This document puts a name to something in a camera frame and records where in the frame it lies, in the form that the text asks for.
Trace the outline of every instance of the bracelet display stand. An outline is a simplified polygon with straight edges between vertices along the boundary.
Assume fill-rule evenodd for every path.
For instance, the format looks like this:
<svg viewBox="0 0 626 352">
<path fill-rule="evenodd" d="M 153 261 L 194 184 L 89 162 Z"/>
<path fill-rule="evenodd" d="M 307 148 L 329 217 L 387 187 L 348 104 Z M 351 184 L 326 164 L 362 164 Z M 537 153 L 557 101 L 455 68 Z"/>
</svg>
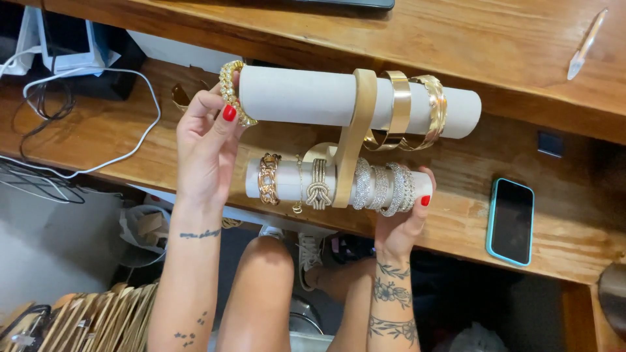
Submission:
<svg viewBox="0 0 626 352">
<path fill-rule="evenodd" d="M 426 134 L 430 111 L 428 92 L 410 83 L 411 116 L 406 133 Z M 463 138 L 480 118 L 481 102 L 473 91 L 444 88 L 448 113 L 442 137 Z M 256 120 L 296 122 L 342 127 L 337 147 L 329 147 L 326 184 L 332 206 L 345 208 L 354 201 L 354 172 L 364 137 L 370 129 L 385 130 L 391 121 L 393 88 L 371 70 L 356 69 L 353 75 L 245 66 L 239 79 L 239 100 L 248 116 Z M 311 184 L 312 160 L 302 162 L 302 199 Z M 259 160 L 251 160 L 246 173 L 248 197 L 259 198 Z M 418 197 L 431 195 L 433 187 L 425 173 L 412 171 Z M 387 171 L 389 188 L 384 207 L 393 197 L 393 173 Z M 296 162 L 282 161 L 277 168 L 276 191 L 281 200 L 300 200 L 300 172 Z M 369 199 L 374 198 L 372 173 Z"/>
</svg>

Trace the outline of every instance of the clear pen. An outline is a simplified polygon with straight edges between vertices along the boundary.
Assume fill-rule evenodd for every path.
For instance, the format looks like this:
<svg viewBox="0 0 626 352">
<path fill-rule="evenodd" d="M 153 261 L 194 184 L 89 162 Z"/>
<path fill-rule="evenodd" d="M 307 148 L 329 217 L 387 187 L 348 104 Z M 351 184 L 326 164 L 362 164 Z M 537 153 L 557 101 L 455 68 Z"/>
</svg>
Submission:
<svg viewBox="0 0 626 352">
<path fill-rule="evenodd" d="M 580 48 L 580 50 L 578 50 L 574 54 L 574 57 L 570 61 L 570 69 L 567 71 L 568 80 L 571 80 L 572 78 L 576 77 L 576 75 L 580 71 L 580 68 L 585 63 L 585 57 L 587 56 L 587 53 L 589 52 L 589 48 L 591 48 L 591 45 L 593 44 L 593 41 L 595 40 L 595 36 L 598 34 L 598 31 L 600 30 L 600 26 L 602 25 L 602 22 L 604 22 L 604 17 L 607 16 L 607 12 L 608 12 L 608 8 L 605 8 L 604 10 L 600 11 L 597 18 L 595 19 L 595 22 L 593 23 L 593 27 L 591 28 L 591 30 L 589 31 L 589 34 L 587 35 L 587 38 L 585 38 L 585 43 L 583 44 L 582 48 Z"/>
</svg>

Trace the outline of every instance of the shoe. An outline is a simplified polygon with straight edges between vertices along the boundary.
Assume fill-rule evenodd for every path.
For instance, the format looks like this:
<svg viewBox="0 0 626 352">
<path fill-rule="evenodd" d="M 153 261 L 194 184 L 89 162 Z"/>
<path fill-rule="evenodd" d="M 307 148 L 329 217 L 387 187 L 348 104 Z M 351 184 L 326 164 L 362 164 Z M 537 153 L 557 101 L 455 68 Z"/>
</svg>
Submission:
<svg viewBox="0 0 626 352">
<path fill-rule="evenodd" d="M 322 250 L 320 249 L 320 240 L 323 238 L 310 236 L 307 234 L 298 234 L 298 247 L 300 247 L 300 254 L 298 258 L 300 272 L 300 284 L 305 291 L 313 291 L 314 288 L 307 285 L 304 281 L 304 273 L 309 271 L 312 267 L 322 265 Z"/>
<path fill-rule="evenodd" d="M 261 236 L 271 236 L 281 241 L 285 239 L 285 234 L 282 232 L 282 229 L 268 225 L 263 225 L 263 227 L 261 227 L 261 231 L 259 231 L 259 237 Z"/>
</svg>

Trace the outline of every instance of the hand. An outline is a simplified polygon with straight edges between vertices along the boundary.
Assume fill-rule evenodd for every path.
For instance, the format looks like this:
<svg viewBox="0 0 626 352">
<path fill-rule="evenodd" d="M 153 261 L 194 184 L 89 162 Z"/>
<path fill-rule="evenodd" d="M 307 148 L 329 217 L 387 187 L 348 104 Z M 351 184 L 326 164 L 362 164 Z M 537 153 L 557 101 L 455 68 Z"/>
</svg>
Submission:
<svg viewBox="0 0 626 352">
<path fill-rule="evenodd" d="M 233 84 L 238 83 L 236 74 Z M 219 83 L 210 91 L 199 91 L 176 130 L 177 197 L 200 208 L 221 209 L 226 203 L 239 138 L 245 130 L 237 124 L 236 109 L 226 105 L 219 93 Z M 216 117 L 218 109 L 222 111 Z"/>
<path fill-rule="evenodd" d="M 437 183 L 434 180 L 433 172 L 426 167 L 420 167 L 418 170 L 430 176 L 434 194 Z M 378 215 L 374 235 L 374 247 L 377 256 L 398 262 L 409 260 L 415 238 L 422 233 L 428 215 L 429 202 L 429 195 L 418 195 L 412 211 L 396 213 L 392 217 Z"/>
</svg>

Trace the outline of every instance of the blue phone case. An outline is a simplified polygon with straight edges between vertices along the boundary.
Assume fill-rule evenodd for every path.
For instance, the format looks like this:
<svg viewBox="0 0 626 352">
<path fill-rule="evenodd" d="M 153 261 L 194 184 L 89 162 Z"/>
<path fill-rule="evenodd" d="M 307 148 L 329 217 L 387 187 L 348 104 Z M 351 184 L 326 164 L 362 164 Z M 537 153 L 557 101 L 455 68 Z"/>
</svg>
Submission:
<svg viewBox="0 0 626 352">
<path fill-rule="evenodd" d="M 507 257 L 503 257 L 499 254 L 497 254 L 496 252 L 493 251 L 493 249 L 491 248 L 491 237 L 493 235 L 493 219 L 496 215 L 496 195 L 498 194 L 498 182 L 500 180 L 504 180 L 507 182 L 511 182 L 512 184 L 516 184 L 518 186 L 522 186 L 528 190 L 530 190 L 531 194 L 533 195 L 533 204 L 532 204 L 532 209 L 533 212 L 530 216 L 530 245 L 528 246 L 528 262 L 527 263 L 520 263 L 517 261 L 514 261 L 513 259 L 507 258 Z M 511 180 L 507 180 L 507 179 L 503 179 L 503 178 L 499 178 L 497 180 L 495 180 L 493 182 L 493 187 L 492 187 L 492 191 L 491 191 L 491 206 L 489 209 L 489 224 L 487 226 L 487 252 L 489 254 L 491 254 L 492 256 L 502 259 L 503 261 L 507 261 L 511 264 L 515 264 L 515 265 L 519 265 L 519 266 L 527 266 L 530 264 L 530 261 L 532 260 L 532 255 L 533 255 L 533 221 L 535 220 L 535 193 L 533 192 L 532 189 L 524 186 L 524 185 L 520 185 L 517 182 L 513 182 Z"/>
</svg>

